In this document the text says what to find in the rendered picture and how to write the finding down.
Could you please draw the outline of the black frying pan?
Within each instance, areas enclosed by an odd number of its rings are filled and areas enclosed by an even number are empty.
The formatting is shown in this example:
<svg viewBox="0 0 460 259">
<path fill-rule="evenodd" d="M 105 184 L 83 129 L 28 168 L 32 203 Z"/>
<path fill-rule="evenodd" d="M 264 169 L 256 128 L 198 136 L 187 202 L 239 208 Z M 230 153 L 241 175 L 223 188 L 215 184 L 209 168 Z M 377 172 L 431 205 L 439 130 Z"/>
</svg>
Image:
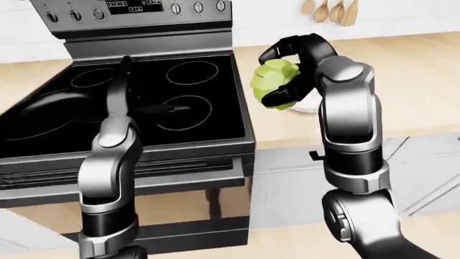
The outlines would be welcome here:
<svg viewBox="0 0 460 259">
<path fill-rule="evenodd" d="M 96 98 L 78 90 L 58 90 L 43 94 L 18 106 L 10 118 L 6 120 L 7 129 L 4 135 L 7 140 L 26 140 L 40 135 L 65 129 L 72 124 L 82 123 L 89 127 L 101 128 L 101 123 L 109 117 L 107 105 L 106 115 L 92 115 L 96 107 Z M 144 105 L 138 108 L 129 107 L 128 115 L 163 115 L 190 112 L 191 105 L 163 104 Z"/>
</svg>

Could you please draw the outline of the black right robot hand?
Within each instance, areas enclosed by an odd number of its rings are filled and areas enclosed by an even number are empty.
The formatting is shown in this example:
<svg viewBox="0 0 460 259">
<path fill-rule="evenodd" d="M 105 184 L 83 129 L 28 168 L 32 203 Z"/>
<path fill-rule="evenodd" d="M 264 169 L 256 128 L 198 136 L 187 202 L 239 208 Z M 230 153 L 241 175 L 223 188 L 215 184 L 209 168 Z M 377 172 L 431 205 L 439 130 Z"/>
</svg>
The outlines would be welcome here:
<svg viewBox="0 0 460 259">
<path fill-rule="evenodd" d="M 302 101 L 317 84 L 315 72 L 324 60 L 337 55 L 330 43 L 317 34 L 290 36 L 278 40 L 259 56 L 259 64 L 268 60 L 298 55 L 300 74 L 289 83 L 262 97 L 262 105 L 274 108 L 294 101 Z"/>
</svg>

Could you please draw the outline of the stainless steel electric range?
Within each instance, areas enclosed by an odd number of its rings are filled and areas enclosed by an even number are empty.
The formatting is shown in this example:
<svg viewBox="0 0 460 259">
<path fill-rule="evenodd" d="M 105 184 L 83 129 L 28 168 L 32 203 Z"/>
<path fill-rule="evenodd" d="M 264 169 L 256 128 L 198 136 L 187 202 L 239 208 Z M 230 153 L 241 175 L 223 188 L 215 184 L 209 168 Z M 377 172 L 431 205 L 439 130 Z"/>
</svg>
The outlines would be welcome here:
<svg viewBox="0 0 460 259">
<path fill-rule="evenodd" d="M 200 14 L 193 10 L 203 4 Z M 163 12 L 110 14 L 104 0 L 31 0 L 73 62 L 0 115 L 0 175 L 77 168 L 101 131 L 81 122 L 26 140 L 7 140 L 6 120 L 19 105 L 58 90 L 96 98 L 106 115 L 107 88 L 122 60 L 132 59 L 129 107 L 191 105 L 182 114 L 128 115 L 143 152 L 138 163 L 240 159 L 243 168 L 135 178 L 139 231 L 132 245 L 148 255 L 246 245 L 255 139 L 232 49 L 231 2 L 162 0 Z M 173 14 L 171 4 L 179 4 Z M 93 10 L 106 12 L 96 20 Z M 70 10 L 80 12 L 74 21 Z M 52 23 L 46 12 L 59 21 Z M 82 230 L 77 183 L 0 190 L 0 209 L 15 209 L 68 241 Z"/>
</svg>

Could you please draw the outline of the green lettuce head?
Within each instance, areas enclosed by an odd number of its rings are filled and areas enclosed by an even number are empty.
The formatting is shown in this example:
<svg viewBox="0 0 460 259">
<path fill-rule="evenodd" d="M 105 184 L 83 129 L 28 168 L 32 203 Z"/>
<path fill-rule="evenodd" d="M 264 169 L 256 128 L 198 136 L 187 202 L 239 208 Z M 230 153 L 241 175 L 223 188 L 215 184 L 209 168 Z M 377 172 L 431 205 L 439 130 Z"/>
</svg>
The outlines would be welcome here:
<svg viewBox="0 0 460 259">
<path fill-rule="evenodd" d="M 298 101 L 295 90 L 295 84 L 298 83 L 295 78 L 298 75 L 300 71 L 297 64 L 281 59 L 268 60 L 256 69 L 250 86 L 259 103 L 263 103 L 263 98 L 268 96 L 268 104 L 275 106 L 264 106 L 283 111 Z"/>
</svg>

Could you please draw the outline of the grey kitchen cabinet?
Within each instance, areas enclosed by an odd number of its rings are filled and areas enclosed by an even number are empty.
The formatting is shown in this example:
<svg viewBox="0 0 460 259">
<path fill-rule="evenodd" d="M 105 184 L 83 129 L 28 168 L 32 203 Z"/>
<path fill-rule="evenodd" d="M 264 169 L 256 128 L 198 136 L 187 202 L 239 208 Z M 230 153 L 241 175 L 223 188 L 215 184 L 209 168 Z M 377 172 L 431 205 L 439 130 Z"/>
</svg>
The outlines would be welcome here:
<svg viewBox="0 0 460 259">
<path fill-rule="evenodd" d="M 250 227 L 280 228 L 323 219 L 321 199 L 333 189 L 321 161 L 309 152 L 321 146 L 258 150 L 252 187 Z M 400 137 L 383 142 L 390 164 L 393 200 L 406 215 L 460 210 L 460 133 Z"/>
</svg>

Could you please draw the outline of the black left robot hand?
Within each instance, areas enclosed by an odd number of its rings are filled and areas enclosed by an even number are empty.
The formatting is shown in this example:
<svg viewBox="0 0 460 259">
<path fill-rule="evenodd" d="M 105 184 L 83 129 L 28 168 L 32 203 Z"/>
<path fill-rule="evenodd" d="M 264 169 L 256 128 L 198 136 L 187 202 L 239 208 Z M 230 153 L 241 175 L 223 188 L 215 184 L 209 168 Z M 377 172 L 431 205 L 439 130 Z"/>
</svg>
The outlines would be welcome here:
<svg viewBox="0 0 460 259">
<path fill-rule="evenodd" d="M 108 116 L 126 116 L 129 111 L 127 93 L 129 77 L 132 71 L 132 59 L 126 55 L 122 58 L 114 78 L 107 88 Z"/>
</svg>

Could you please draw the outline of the white plate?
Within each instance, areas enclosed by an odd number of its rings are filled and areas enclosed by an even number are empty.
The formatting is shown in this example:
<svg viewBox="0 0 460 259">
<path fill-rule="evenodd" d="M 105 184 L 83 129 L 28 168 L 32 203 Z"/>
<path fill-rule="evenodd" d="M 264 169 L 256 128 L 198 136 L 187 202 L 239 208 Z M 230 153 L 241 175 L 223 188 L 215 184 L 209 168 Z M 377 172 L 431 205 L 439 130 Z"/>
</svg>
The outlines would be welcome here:
<svg viewBox="0 0 460 259">
<path fill-rule="evenodd" d="M 302 101 L 295 103 L 290 109 L 297 112 L 306 112 L 309 114 L 317 114 L 322 101 L 322 96 L 314 88 Z"/>
</svg>

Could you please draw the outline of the range digital display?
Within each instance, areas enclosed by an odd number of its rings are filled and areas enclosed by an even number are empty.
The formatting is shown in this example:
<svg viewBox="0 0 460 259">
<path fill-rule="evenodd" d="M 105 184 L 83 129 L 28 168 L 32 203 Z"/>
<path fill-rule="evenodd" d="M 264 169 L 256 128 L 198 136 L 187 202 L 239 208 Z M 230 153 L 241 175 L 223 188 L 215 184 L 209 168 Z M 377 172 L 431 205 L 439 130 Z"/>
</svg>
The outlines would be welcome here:
<svg viewBox="0 0 460 259">
<path fill-rule="evenodd" d="M 162 0 L 104 0 L 110 14 L 163 12 Z"/>
</svg>

